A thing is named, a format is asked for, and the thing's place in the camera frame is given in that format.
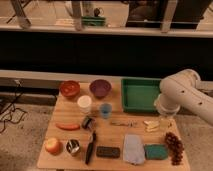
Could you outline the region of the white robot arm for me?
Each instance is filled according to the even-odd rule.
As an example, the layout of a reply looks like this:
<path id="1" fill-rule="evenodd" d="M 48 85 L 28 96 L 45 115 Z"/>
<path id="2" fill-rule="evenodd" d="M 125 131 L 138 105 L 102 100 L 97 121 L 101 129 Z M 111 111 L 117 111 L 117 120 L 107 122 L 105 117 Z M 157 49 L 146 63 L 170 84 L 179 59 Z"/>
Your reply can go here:
<path id="1" fill-rule="evenodd" d="M 192 69 L 163 78 L 160 94 L 154 101 L 157 112 L 162 116 L 174 116 L 183 107 L 213 125 L 213 98 L 197 89 L 200 82 L 199 74 Z"/>

